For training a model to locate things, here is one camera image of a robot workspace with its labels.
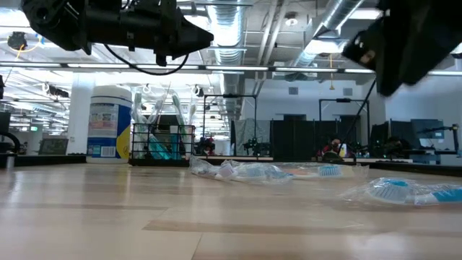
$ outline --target wooden floor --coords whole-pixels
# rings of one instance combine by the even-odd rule
[[[370,171],[426,183],[457,178]],[[462,259],[462,207],[342,201],[358,181],[223,183],[186,169],[0,171],[2,259]]]

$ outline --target black metal rod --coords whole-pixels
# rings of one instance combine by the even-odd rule
[[[318,134],[321,134],[321,129],[322,129],[322,122],[323,122],[323,99],[320,99],[319,100],[319,124],[318,124]]]
[[[254,114],[253,114],[253,121],[255,122],[253,125],[253,138],[257,140],[257,98],[256,96],[253,96],[253,99],[255,100],[255,107],[254,107]]]
[[[453,136],[454,136],[454,150],[458,153],[459,151],[459,137],[457,135],[459,129],[458,124],[453,124]]]
[[[369,106],[369,100],[367,101],[367,144],[370,143],[370,106]]]
[[[206,109],[206,99],[208,95],[204,95],[204,117],[202,118],[202,137],[205,138],[205,109]]]
[[[352,124],[349,126],[348,131],[346,132],[345,137],[344,137],[343,140],[341,141],[340,146],[339,146],[339,150],[337,151],[337,154],[338,154],[338,155],[340,155],[341,147],[343,147],[345,141],[348,139],[350,132],[351,132],[352,129],[354,128],[354,125],[356,124],[356,121],[358,120],[359,115],[360,115],[361,112],[362,112],[362,109],[364,108],[364,106],[366,105],[367,101],[369,100],[370,93],[372,93],[372,90],[374,89],[374,86],[375,86],[375,81],[376,81],[376,79],[374,79],[374,81],[373,81],[372,84],[370,85],[369,92],[367,93],[365,99],[362,101],[361,107],[359,108],[358,112],[356,113],[356,116],[354,117]]]

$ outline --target computer monitor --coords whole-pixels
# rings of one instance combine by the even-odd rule
[[[398,137],[399,139],[407,141],[411,149],[420,148],[420,140],[414,133],[411,122],[392,120],[390,129],[391,137]]]
[[[380,125],[373,125],[370,130],[370,144],[385,144],[388,139],[388,122],[382,123]]]
[[[444,127],[443,120],[438,119],[412,119],[412,128],[419,139],[444,139],[445,131],[443,129],[437,131],[429,131]]]

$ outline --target clear plastic bag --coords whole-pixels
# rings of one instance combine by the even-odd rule
[[[213,166],[205,160],[191,156],[189,170],[192,174],[220,181],[239,181],[260,184],[284,184],[292,180],[292,175],[278,167],[260,162],[224,161],[221,166]]]
[[[461,203],[462,186],[425,185],[403,178],[378,178],[365,185],[351,188],[341,196],[349,201],[417,206]]]
[[[368,170],[368,167],[315,162],[268,163],[234,160],[225,160],[221,167],[217,167],[197,157],[190,159],[190,171],[198,176],[262,184],[284,184],[291,180],[316,178],[365,178]]]
[[[337,178],[366,178],[369,166],[333,165],[319,162],[274,162],[285,173],[291,173],[295,179],[324,178],[326,169],[334,169]]]
[[[238,163],[225,161],[223,165],[230,165],[237,172],[233,181],[262,184],[284,184],[292,180],[292,174],[285,173],[269,163],[247,162]]]

